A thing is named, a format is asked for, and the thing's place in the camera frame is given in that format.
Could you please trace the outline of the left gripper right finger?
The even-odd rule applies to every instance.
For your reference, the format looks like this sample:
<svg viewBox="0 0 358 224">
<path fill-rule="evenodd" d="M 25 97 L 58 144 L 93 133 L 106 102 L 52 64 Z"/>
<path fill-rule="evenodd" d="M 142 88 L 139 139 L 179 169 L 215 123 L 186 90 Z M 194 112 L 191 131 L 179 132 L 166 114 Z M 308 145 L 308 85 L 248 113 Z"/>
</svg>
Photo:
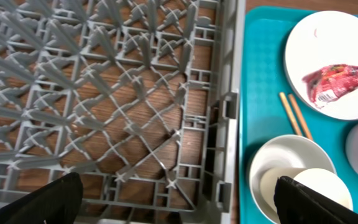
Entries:
<svg viewBox="0 0 358 224">
<path fill-rule="evenodd" d="M 358 213 L 288 176 L 277 179 L 273 201 L 281 224 L 358 224 Z"/>
</svg>

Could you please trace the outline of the red snack wrapper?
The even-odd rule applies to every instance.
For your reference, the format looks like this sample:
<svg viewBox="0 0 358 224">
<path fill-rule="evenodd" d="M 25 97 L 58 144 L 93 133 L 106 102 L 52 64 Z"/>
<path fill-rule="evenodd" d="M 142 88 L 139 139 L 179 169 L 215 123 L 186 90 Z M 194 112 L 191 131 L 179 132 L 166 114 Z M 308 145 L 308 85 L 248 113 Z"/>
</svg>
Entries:
<svg viewBox="0 0 358 224">
<path fill-rule="evenodd" d="M 325 66 L 302 78 L 308 99 L 319 109 L 358 89 L 358 66 Z"/>
</svg>

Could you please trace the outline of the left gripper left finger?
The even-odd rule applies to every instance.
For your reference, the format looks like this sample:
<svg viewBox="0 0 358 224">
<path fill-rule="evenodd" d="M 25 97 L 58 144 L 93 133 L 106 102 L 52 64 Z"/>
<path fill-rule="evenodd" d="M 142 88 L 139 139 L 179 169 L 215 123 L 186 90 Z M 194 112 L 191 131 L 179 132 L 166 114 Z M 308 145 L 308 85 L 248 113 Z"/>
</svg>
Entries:
<svg viewBox="0 0 358 224">
<path fill-rule="evenodd" d="M 0 224 L 73 223 L 82 198 L 80 175 L 71 172 L 0 208 Z"/>
</svg>

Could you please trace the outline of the white cup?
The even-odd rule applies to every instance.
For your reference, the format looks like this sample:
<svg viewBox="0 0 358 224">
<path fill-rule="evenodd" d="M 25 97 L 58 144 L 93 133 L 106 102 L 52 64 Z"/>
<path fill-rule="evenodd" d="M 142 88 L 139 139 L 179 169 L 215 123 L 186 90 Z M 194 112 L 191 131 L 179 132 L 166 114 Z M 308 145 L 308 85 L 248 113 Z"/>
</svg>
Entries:
<svg viewBox="0 0 358 224">
<path fill-rule="evenodd" d="M 291 177 L 317 193 L 353 210 L 351 193 L 336 174 L 320 168 L 275 167 L 262 176 L 259 185 L 262 198 L 275 212 L 277 208 L 273 202 L 274 190 L 281 176 Z"/>
</svg>

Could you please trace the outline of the grey metal bowl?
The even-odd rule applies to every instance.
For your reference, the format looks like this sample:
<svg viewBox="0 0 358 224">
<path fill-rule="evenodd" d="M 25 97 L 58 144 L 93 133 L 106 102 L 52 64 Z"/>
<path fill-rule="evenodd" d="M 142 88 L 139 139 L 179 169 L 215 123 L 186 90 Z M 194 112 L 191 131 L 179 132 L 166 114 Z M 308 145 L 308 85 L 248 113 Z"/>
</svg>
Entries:
<svg viewBox="0 0 358 224">
<path fill-rule="evenodd" d="M 252 156 L 247 178 L 254 203 L 271 223 L 279 222 L 278 215 L 262 198 L 260 180 L 265 172 L 276 167 L 320 168 L 337 173 L 325 150 L 308 138 L 287 134 L 267 141 Z"/>
</svg>

